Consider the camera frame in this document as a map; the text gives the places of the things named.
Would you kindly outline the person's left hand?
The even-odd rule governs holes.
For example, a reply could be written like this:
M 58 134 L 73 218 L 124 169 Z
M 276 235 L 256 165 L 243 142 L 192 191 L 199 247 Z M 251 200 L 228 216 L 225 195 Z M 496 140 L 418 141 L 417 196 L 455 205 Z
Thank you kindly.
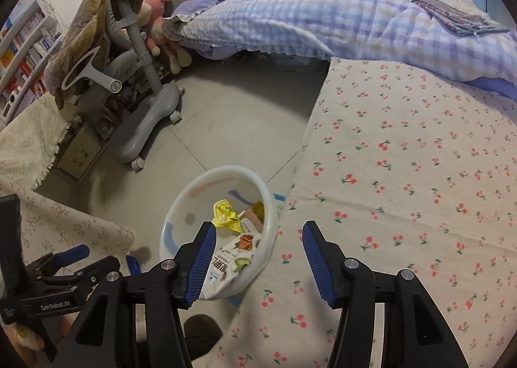
M 44 349 L 43 339 L 25 325 L 15 322 L 5 326 L 5 333 L 17 350 L 26 348 L 32 352 Z

